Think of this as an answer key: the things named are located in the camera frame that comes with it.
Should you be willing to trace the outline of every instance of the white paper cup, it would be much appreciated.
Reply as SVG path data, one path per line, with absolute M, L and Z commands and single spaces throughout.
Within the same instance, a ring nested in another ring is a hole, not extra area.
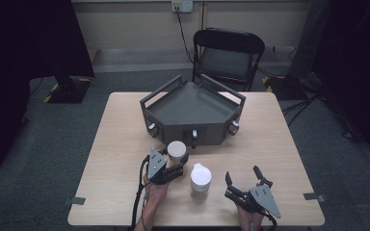
M 191 172 L 191 187 L 194 191 L 204 193 L 209 190 L 212 173 L 209 168 L 195 164 Z
M 167 151 L 170 159 L 173 160 L 175 163 L 179 163 L 179 161 L 186 154 L 186 145 L 181 141 L 172 141 L 168 145 Z

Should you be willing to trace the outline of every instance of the gray metal box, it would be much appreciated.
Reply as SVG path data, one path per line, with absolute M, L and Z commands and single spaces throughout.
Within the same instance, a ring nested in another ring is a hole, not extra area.
M 218 91 L 236 96 L 240 102 L 223 96 Z M 157 95 L 162 97 L 150 105 L 145 103 Z M 207 77 L 200 84 L 182 82 L 176 76 L 140 101 L 148 133 L 168 145 L 182 141 L 187 146 L 221 144 L 226 135 L 235 135 L 239 129 L 246 97 Z

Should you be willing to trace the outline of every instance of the wooden tabletop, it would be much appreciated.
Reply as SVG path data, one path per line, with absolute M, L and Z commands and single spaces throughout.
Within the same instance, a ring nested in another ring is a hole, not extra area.
M 242 94 L 247 99 L 239 132 L 221 145 L 187 148 L 190 157 L 185 173 L 170 184 L 155 226 L 238 226 L 236 207 L 225 197 L 225 174 L 229 171 L 233 186 L 246 192 L 258 183 L 253 166 L 259 166 L 274 183 L 272 193 L 281 212 L 278 225 L 325 222 L 318 201 L 304 199 L 304 193 L 313 193 L 313 189 L 275 96 L 268 92 Z M 71 225 L 131 224 L 142 160 L 151 148 L 164 148 L 146 132 L 140 100 L 147 95 L 110 95 L 75 195 L 86 201 L 72 205 Z M 191 189 L 190 173 L 197 163 L 212 172 L 205 193 Z M 263 224 L 271 222 L 265 218 Z

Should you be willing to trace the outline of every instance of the black cable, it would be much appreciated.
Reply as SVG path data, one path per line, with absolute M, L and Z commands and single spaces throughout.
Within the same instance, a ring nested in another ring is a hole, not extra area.
M 144 185 L 144 188 L 147 186 L 147 185 L 149 185 L 151 182 L 148 182 L 148 183 L 146 183 L 145 185 Z M 143 199 L 143 208 L 142 208 L 142 210 L 141 210 L 141 223 L 143 224 L 143 228 L 144 228 L 144 230 L 145 231 L 147 231 L 146 230 L 146 227 L 145 227 L 145 222 L 144 222 L 144 216 L 143 216 L 143 214 L 144 214 L 144 207 L 145 207 L 145 201 L 147 200 L 147 198 L 148 198 L 148 193 L 149 193 L 149 190 L 148 191 L 145 191 L 145 195 L 144 195 L 144 199 Z
M 203 30 L 203 19 L 205 18 L 205 2 L 202 2 L 202 21 L 200 23 L 200 29 Z
M 258 214 L 263 215 L 264 217 L 268 218 L 272 222 L 272 227 L 269 229 L 269 231 L 274 231 L 278 228 L 278 222 L 273 218 L 271 214 L 266 214 L 263 212 L 258 212 Z
M 309 78 L 309 83 L 310 83 L 310 85 L 312 85 L 313 87 L 315 87 L 313 84 L 315 84 L 314 83 L 314 80 L 313 79 L 317 79 L 319 82 L 320 82 L 320 85 L 322 85 L 324 82 L 325 82 L 325 80 L 322 78 L 322 76 L 320 76 L 320 75 L 318 75 L 317 73 L 314 73 L 314 72 L 311 72 L 310 73 L 310 78 Z M 321 109 L 323 109 L 324 111 L 326 111 L 326 112 L 328 112 L 328 113 L 330 113 L 330 114 L 332 114 L 332 115 L 334 115 L 334 116 L 336 116 L 336 117 L 338 117 L 339 119 L 341 119 L 342 121 L 344 121 L 345 122 L 345 124 L 347 125 L 347 127 L 348 127 L 348 129 L 350 130 L 350 134 L 351 134 L 351 136 L 348 136 L 346 133 L 343 133 L 342 134 L 342 137 L 344 137 L 344 138 L 346 138 L 346 139 L 351 139 L 351 138 L 353 138 L 353 135 L 354 136 L 356 136 L 356 137 L 362 137 L 362 135 L 360 134 L 360 133 L 358 133 L 358 132 L 356 132 L 356 131 L 354 131 L 354 129 L 353 129 L 353 127 L 351 126 L 351 124 L 350 124 L 350 122 L 347 120 L 347 118 L 345 118 L 343 115 L 339 115 L 339 114 L 337 114 L 337 113 L 334 113 L 334 112 L 332 112 L 332 111 L 330 111 L 330 110 L 327 110 L 327 109 L 324 109 L 324 108 L 321 108 Z
M 307 103 L 293 116 L 293 118 L 290 120 L 290 122 L 288 123 L 288 127 L 290 127 L 290 125 L 293 123 L 293 121 L 297 118 L 297 116 L 299 116 L 299 114 L 306 108 L 308 107 L 308 105 L 311 104 L 311 101 L 308 100 Z
M 137 193 L 136 193 L 136 197 L 135 197 L 135 201 L 134 201 L 134 207 L 133 207 L 133 216 L 132 216 L 132 220 L 131 220 L 131 230 L 134 230 L 135 228 L 135 224 L 136 224 L 136 221 L 137 221 L 137 208 L 138 208 L 138 204 L 140 202 L 140 197 L 141 197 L 141 193 L 143 192 L 143 189 L 145 187 L 145 185 L 142 184 L 143 180 L 143 168 L 144 168 L 144 165 L 149 161 L 149 155 L 145 157 L 145 159 L 143 160 L 143 162 L 141 163 L 141 167 L 140 167 L 140 183 L 138 184 L 138 190 L 137 190 Z
M 308 99 L 306 99 L 305 101 L 302 101 L 300 103 L 297 103 L 295 105 L 292 105 L 286 109 L 283 109 L 281 110 L 283 112 L 283 114 L 286 116 L 288 113 L 290 113 L 292 110 L 295 110 L 295 109 L 299 109 L 301 108 L 301 106 L 303 106 L 304 104 L 306 104 L 308 102 Z
M 176 17 L 178 18 L 179 26 L 181 28 L 181 36 L 182 36 L 182 40 L 184 41 L 186 55 L 188 56 L 188 60 L 193 64 L 194 62 L 192 61 L 191 55 L 189 54 L 188 47 L 186 46 L 184 32 L 182 30 L 182 22 L 181 22 L 181 17 L 179 16 L 179 8 L 175 8 L 175 12 L 176 12 Z
M 288 54 L 288 58 L 289 58 L 289 60 L 294 60 L 294 58 L 291 58 L 291 55 L 295 52 L 295 51 L 297 51 L 297 49 L 298 49 L 299 47 L 298 46 L 296 46 L 296 47 L 294 47 L 294 49 Z

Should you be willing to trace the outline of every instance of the white cup lid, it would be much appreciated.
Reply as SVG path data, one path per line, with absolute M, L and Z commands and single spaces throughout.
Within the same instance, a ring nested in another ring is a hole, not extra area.
M 185 143 L 181 141 L 172 141 L 168 145 L 168 153 L 174 157 L 180 157 L 180 156 L 185 155 L 186 153 Z
M 212 179 L 212 173 L 206 167 L 195 168 L 191 172 L 192 181 L 200 186 L 207 185 Z

